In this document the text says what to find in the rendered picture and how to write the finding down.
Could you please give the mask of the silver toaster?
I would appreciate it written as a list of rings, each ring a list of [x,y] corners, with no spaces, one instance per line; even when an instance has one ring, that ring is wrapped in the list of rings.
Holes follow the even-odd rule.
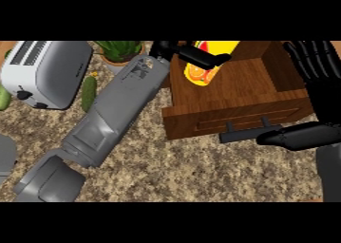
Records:
[[[0,68],[0,84],[32,107],[70,108],[92,60],[86,41],[19,41]]]

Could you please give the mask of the potted green plant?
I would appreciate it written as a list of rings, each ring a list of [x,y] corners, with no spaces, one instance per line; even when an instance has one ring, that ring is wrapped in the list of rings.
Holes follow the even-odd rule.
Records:
[[[119,74],[134,57],[146,52],[143,41],[97,41],[97,44],[101,58],[115,74]]]

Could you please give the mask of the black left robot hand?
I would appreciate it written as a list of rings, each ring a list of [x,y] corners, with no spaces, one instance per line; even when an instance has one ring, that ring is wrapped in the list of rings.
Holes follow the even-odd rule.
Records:
[[[228,53],[213,55],[207,51],[202,50],[187,42],[185,45],[179,45],[178,41],[154,41],[150,55],[156,58],[163,58],[172,61],[174,55],[178,54],[179,58],[188,63],[197,65],[203,69],[213,69],[216,66],[222,66],[233,56]]]

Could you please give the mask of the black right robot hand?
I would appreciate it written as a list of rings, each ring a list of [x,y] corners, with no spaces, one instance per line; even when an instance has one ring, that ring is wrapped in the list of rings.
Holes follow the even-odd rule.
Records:
[[[256,141],[300,151],[341,142],[341,59],[330,41],[292,41],[284,48],[303,78],[318,120],[271,131]]]

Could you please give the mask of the open wooden drawer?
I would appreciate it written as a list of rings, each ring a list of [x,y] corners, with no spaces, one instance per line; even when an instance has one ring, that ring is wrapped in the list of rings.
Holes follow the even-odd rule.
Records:
[[[171,107],[168,116],[266,103],[271,110],[314,112],[302,78],[280,41],[241,41],[233,60],[218,71],[207,86],[185,78],[185,61],[171,65]]]

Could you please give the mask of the wooden drawer front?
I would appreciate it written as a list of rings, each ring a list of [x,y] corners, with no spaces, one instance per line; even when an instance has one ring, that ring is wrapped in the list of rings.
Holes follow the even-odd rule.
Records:
[[[297,122],[312,113],[305,89],[178,105],[162,110],[171,140],[222,133],[228,122],[237,130],[244,130],[262,127],[264,117],[272,124],[283,124]]]

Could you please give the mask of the green cucumber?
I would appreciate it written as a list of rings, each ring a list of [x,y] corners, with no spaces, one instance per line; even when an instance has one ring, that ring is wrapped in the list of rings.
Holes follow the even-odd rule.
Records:
[[[13,95],[4,85],[0,85],[0,111],[7,110],[11,104]]]
[[[95,76],[88,76],[82,85],[82,109],[89,111],[98,96],[98,80]]]

